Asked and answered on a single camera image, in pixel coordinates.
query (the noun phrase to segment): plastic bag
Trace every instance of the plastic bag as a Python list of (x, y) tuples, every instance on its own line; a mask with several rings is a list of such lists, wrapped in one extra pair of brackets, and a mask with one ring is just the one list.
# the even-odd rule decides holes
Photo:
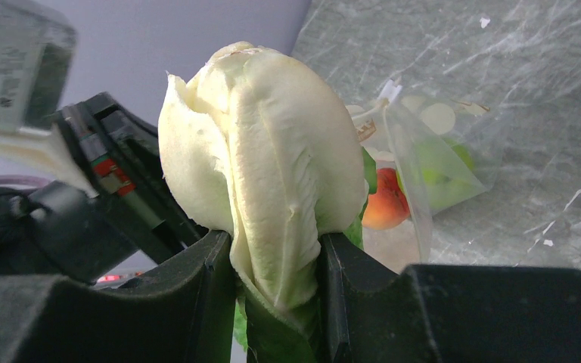
[(394, 102), (400, 90), (387, 84), (377, 100), (348, 106), (360, 143), (377, 168), (377, 190), (369, 195), (362, 219), (364, 250), (396, 273), (428, 260), (433, 232), (424, 178), (412, 152), (418, 121)]
[(492, 187), (507, 123), (488, 107), (409, 94), (393, 81), (377, 100), (348, 109), (377, 167), (377, 192), (362, 219), (364, 248), (401, 272), (428, 259), (432, 215)]

